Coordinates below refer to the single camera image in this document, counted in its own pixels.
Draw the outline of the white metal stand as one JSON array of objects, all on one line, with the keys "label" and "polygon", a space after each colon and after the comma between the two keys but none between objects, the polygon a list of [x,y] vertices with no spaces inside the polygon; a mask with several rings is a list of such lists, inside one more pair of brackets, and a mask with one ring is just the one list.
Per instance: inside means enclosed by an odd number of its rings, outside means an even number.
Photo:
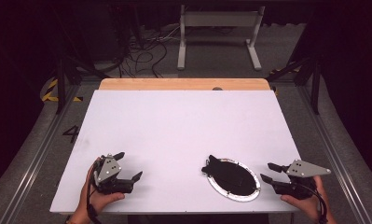
[{"label": "white metal stand", "polygon": [[187,11],[185,5],[180,10],[180,45],[178,51],[177,69],[186,68],[186,28],[187,27],[251,27],[253,32],[245,40],[250,59],[256,71],[262,69],[255,50],[255,41],[264,17],[265,8],[252,11]]}]

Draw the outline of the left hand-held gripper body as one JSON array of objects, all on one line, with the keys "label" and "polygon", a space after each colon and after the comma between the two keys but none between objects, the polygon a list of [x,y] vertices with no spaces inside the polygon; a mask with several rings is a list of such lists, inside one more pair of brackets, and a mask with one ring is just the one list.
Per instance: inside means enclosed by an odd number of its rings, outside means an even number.
[{"label": "left hand-held gripper body", "polygon": [[102,155],[94,163],[92,170],[92,184],[102,194],[112,194],[116,192],[131,193],[133,191],[133,181],[131,179],[118,179],[117,175],[121,171],[118,161],[113,159],[114,155]]}]

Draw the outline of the person's left hand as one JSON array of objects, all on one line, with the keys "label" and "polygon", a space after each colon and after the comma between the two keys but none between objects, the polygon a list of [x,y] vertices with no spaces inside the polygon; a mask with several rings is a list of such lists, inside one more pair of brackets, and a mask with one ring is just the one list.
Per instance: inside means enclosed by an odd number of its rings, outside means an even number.
[{"label": "person's left hand", "polygon": [[74,213],[85,213],[88,215],[87,205],[91,204],[97,214],[100,214],[103,209],[110,203],[123,200],[125,195],[121,192],[112,194],[101,194],[90,184],[90,173],[93,170],[93,165],[88,170],[86,181],[80,191],[79,202]]}]

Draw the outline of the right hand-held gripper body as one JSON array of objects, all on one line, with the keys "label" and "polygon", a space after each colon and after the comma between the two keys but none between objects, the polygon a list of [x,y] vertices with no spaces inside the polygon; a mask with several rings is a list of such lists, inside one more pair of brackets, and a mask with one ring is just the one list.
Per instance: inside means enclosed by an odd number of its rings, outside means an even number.
[{"label": "right hand-held gripper body", "polygon": [[331,170],[306,161],[294,160],[286,172],[288,183],[275,181],[273,189],[277,194],[291,195],[298,200],[308,199],[316,191],[314,177],[316,175],[330,175]]}]

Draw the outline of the yellow black hazard tape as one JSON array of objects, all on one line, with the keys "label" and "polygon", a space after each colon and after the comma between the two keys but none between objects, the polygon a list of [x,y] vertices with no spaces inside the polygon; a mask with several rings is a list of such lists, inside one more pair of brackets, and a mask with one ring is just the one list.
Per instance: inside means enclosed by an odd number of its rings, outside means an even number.
[{"label": "yellow black hazard tape", "polygon": [[43,94],[43,96],[41,98],[41,100],[43,102],[58,102],[59,101],[58,96],[53,96],[52,95],[52,93],[53,93],[55,87],[57,86],[57,84],[58,84],[58,79],[57,78],[53,78],[50,81],[46,92]]}]

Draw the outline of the aluminium floor rail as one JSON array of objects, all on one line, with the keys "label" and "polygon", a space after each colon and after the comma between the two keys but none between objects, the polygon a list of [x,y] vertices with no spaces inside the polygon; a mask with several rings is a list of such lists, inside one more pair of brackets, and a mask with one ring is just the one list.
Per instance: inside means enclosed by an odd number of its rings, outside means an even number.
[{"label": "aluminium floor rail", "polygon": [[324,142],[324,154],[326,155],[327,159],[329,160],[332,171],[336,174],[338,179],[338,183],[344,192],[348,203],[350,204],[351,210],[355,215],[355,218],[358,224],[372,224],[371,216],[368,214],[359,193],[357,192],[352,178],[347,171],[344,163],[340,159],[337,150],[331,141],[331,138],[328,135],[328,131],[326,130],[324,123],[319,115],[317,115],[313,108],[311,107],[311,98],[308,94],[308,91],[305,87],[298,87],[297,91],[306,105],[309,114],[311,115],[311,119],[313,123],[323,139]]},{"label": "aluminium floor rail", "polygon": [[56,113],[49,124],[47,131],[42,139],[41,144],[37,148],[32,161],[29,163],[27,170],[24,172],[21,182],[18,185],[10,203],[7,206],[5,213],[0,219],[0,224],[13,224],[16,216],[21,210],[21,207],[33,186],[33,183],[41,169],[41,166],[48,154],[48,150],[53,143],[54,136],[59,129],[62,119],[73,102],[74,97],[78,92],[78,85],[69,86],[66,91],[65,103],[59,113]]}]

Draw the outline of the person's right hand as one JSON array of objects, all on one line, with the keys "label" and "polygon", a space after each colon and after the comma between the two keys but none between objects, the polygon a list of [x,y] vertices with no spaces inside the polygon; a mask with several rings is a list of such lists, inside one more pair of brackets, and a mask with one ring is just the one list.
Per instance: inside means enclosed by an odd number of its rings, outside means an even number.
[{"label": "person's right hand", "polygon": [[[327,215],[333,216],[329,205],[328,196],[324,189],[323,180],[318,175],[316,175],[313,179],[315,180],[319,194],[325,202],[326,208],[324,209],[324,211]],[[320,204],[318,197],[312,196],[311,198],[305,200],[298,200],[290,195],[282,195],[280,199],[304,212],[313,224],[317,224],[317,218],[321,215],[320,211],[318,210],[318,205]]]}]

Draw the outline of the oval silver photo frame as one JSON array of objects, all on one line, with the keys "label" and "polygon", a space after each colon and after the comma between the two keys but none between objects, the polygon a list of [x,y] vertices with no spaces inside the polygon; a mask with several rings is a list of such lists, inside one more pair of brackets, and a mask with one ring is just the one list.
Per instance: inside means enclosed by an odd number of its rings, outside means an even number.
[{"label": "oval silver photo frame", "polygon": [[256,174],[239,161],[210,155],[201,171],[220,195],[232,201],[250,202],[261,192]]}]

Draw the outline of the black metal stand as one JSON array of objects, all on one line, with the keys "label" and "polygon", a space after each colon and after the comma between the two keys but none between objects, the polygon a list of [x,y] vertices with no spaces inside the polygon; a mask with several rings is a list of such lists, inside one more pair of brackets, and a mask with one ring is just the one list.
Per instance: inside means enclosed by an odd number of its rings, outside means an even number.
[{"label": "black metal stand", "polygon": [[79,85],[82,80],[82,73],[76,68],[79,66],[87,71],[88,75],[100,79],[108,78],[108,75],[94,68],[92,63],[84,57],[89,54],[85,51],[84,40],[76,40],[78,30],[72,31],[75,25],[70,6],[48,4],[48,13],[51,25],[47,26],[48,43],[55,56],[56,80],[58,89],[57,114],[60,114],[67,105],[66,81],[71,86]]},{"label": "black metal stand", "polygon": [[319,60],[315,57],[303,58],[299,61],[289,63],[280,70],[272,70],[269,76],[266,77],[267,82],[274,81],[286,74],[289,74],[298,69],[293,82],[297,86],[305,86],[309,80],[311,80],[311,91],[310,91],[310,105],[313,112],[319,115],[318,98],[320,91],[320,80],[321,80],[321,66]]}]

